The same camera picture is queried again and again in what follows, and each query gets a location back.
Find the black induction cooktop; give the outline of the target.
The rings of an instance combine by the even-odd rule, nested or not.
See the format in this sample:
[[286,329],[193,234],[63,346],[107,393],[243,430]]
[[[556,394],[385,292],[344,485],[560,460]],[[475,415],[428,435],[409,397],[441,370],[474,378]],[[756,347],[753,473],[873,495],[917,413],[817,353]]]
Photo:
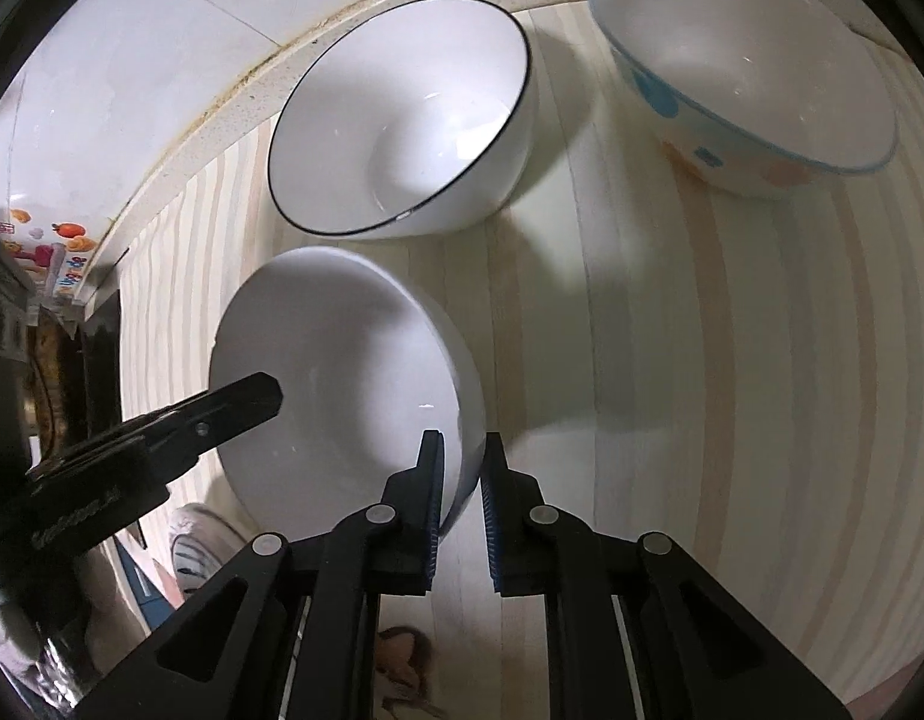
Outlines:
[[101,434],[122,421],[121,293],[114,291],[80,327],[86,430]]

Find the white bowl red roses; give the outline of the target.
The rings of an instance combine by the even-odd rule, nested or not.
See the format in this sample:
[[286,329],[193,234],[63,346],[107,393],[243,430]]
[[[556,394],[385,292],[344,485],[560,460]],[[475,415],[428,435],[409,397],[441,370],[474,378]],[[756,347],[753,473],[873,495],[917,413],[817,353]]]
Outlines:
[[221,317],[211,387],[265,372],[277,416],[218,450],[234,496],[264,530],[327,532],[444,439],[439,528],[475,489],[487,415],[469,348],[446,312],[366,257],[333,247],[278,255]]

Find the white bowl blue dots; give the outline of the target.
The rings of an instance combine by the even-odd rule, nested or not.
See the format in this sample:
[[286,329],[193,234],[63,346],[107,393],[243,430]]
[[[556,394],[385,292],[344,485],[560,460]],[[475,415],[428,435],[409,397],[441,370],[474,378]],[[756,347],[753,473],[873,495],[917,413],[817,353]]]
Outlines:
[[818,0],[587,3],[654,137],[714,187],[786,200],[895,154],[882,73]]

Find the white bowl black rim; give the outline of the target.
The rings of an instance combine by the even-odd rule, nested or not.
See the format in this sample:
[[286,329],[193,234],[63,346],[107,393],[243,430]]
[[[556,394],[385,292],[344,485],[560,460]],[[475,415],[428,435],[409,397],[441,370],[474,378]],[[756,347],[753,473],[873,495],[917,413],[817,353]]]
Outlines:
[[314,60],[268,150],[280,216],[322,239],[420,238],[498,213],[537,119],[529,36],[487,0],[415,0]]

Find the fruit alphabet wall poster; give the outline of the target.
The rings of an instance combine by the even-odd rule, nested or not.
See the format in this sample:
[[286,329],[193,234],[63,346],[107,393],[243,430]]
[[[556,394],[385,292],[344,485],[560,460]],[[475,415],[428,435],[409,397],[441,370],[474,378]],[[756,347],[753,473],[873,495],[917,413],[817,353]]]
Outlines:
[[47,301],[70,302],[107,224],[32,203],[0,208],[0,241]]

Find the striped table cloth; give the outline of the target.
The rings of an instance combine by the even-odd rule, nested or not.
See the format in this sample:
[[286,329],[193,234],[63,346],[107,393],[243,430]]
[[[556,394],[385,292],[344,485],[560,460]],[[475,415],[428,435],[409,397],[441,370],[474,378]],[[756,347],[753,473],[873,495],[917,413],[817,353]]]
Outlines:
[[924,78],[872,49],[900,132],[882,172],[742,200],[647,133],[586,5],[521,20],[540,107],[516,197],[364,255],[451,317],[551,504],[672,535],[839,697],[903,683],[924,652]]

